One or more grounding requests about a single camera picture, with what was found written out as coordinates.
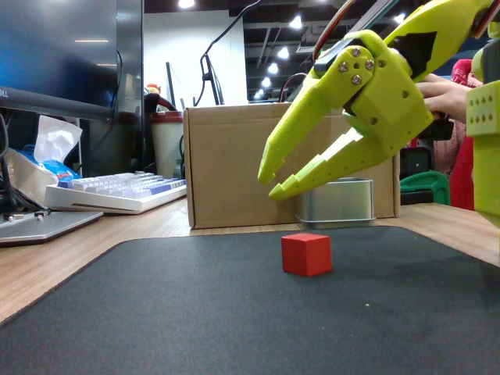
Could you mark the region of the person's bare hand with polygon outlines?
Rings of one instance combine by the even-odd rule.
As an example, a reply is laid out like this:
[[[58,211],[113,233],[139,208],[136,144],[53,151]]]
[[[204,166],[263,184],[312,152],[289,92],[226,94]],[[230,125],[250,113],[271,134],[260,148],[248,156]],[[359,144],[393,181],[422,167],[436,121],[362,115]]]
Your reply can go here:
[[[470,87],[435,74],[429,74],[416,86],[435,120],[447,116],[451,120],[466,123],[467,94],[471,91]]]

